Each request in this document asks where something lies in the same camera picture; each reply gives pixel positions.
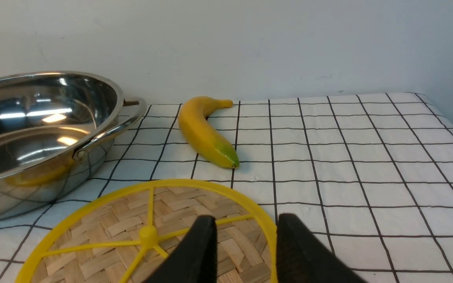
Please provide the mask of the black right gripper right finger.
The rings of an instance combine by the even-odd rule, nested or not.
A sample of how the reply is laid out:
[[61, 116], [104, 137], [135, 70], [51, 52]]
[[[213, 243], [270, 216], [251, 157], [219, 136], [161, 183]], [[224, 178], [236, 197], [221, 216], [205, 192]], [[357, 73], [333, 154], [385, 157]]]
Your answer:
[[277, 224], [276, 274], [279, 283], [364, 283], [292, 213]]

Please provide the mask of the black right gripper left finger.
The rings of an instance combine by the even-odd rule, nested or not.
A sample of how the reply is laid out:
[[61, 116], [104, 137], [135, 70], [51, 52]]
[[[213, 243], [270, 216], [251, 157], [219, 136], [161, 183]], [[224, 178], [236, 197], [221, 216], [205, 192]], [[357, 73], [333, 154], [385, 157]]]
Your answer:
[[216, 283], [215, 218], [201, 215], [176, 249], [146, 278], [146, 283]]

